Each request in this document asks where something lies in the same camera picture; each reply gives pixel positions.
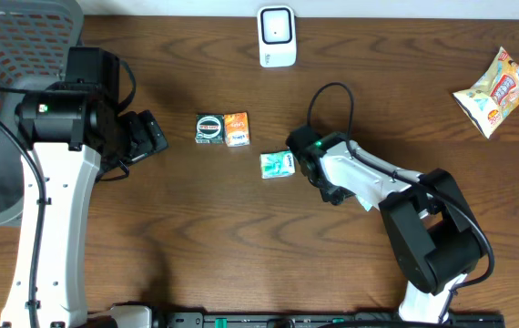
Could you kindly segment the yellow blue snack bag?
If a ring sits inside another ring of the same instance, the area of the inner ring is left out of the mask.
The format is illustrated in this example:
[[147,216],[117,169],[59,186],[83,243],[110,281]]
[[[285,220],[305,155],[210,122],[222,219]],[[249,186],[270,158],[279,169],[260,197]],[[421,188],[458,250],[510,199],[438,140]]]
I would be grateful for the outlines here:
[[479,80],[453,98],[480,133],[491,137],[519,106],[519,64],[501,46]]

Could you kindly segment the round black lidded cup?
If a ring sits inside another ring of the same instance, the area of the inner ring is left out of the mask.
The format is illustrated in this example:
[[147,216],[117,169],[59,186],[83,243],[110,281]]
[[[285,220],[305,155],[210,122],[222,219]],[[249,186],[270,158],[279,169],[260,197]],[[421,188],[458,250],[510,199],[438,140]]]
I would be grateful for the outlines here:
[[195,141],[198,144],[222,144],[224,142],[224,117],[215,114],[197,115]]

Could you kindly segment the green tissue pack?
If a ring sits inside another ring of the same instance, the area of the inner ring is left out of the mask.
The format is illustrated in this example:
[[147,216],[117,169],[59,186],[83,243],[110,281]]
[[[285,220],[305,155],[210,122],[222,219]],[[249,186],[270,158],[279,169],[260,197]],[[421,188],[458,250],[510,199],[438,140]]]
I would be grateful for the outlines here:
[[260,170],[263,179],[291,176],[295,173],[294,157],[289,150],[261,154]]

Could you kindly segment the teal candy wrapper bag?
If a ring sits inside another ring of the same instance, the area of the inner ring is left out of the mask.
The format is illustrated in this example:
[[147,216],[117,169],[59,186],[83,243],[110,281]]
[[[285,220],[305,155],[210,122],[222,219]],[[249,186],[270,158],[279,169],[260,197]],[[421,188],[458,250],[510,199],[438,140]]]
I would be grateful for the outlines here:
[[370,210],[371,210],[372,205],[371,205],[367,200],[365,200],[365,199],[362,198],[361,196],[357,196],[356,199],[357,199],[357,201],[362,205],[362,207],[363,207],[366,211],[370,211]]

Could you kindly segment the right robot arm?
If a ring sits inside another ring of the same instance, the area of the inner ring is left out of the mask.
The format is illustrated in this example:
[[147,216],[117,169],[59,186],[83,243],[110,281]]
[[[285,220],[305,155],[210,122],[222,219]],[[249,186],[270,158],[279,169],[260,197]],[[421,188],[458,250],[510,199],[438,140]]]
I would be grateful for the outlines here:
[[286,144],[302,174],[323,201],[340,205],[355,197],[377,209],[408,286],[399,318],[447,324],[454,295],[493,249],[452,175],[401,169],[361,149],[340,132],[322,137],[309,127]]

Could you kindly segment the orange juice carton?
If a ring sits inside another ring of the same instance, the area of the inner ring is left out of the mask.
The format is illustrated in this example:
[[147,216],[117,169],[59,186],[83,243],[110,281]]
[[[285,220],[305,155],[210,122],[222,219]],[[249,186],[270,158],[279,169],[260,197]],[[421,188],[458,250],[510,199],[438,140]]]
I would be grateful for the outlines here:
[[250,143],[249,119],[246,112],[224,116],[225,143],[228,147],[247,146]]

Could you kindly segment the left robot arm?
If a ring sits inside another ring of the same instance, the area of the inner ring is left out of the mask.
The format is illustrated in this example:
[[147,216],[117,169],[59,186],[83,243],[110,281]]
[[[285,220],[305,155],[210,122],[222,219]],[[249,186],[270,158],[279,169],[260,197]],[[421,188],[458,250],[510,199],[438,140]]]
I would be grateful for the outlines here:
[[126,111],[97,90],[32,91],[16,108],[28,144],[13,284],[3,327],[155,327],[152,307],[87,307],[84,255],[89,201],[96,182],[166,149],[150,111]]

